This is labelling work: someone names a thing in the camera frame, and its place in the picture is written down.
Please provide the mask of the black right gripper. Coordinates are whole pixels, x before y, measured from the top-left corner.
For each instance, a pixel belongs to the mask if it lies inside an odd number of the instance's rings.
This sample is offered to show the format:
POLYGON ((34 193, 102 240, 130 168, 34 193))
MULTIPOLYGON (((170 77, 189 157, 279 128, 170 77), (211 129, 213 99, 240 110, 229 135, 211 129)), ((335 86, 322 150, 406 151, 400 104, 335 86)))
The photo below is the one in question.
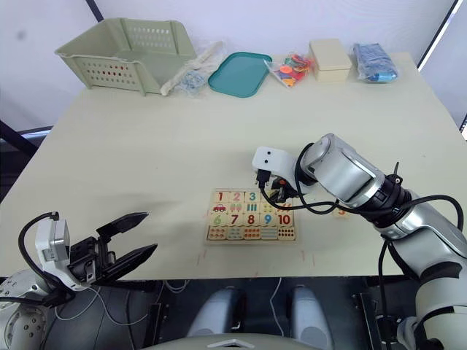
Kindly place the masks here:
POLYGON ((269 198, 274 203, 285 203, 289 198, 295 197, 295 190, 282 177, 276 176, 271 185, 271 194, 269 198))

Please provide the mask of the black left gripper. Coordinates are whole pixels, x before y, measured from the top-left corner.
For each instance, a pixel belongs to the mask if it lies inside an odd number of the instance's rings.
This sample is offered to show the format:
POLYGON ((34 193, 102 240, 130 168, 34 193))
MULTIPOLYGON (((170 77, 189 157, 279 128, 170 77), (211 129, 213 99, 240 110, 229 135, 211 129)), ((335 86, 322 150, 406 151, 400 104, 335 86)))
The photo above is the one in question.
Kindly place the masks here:
POLYGON ((148 212, 123 215, 97 228, 96 232, 100 237, 89 237, 71 246, 67 268, 80 285, 110 284, 132 272, 151 257, 158 247, 157 244, 134 249, 119 258, 116 258, 113 251, 108 250, 108 243, 111 241, 108 237, 133 229, 148 216, 148 212))

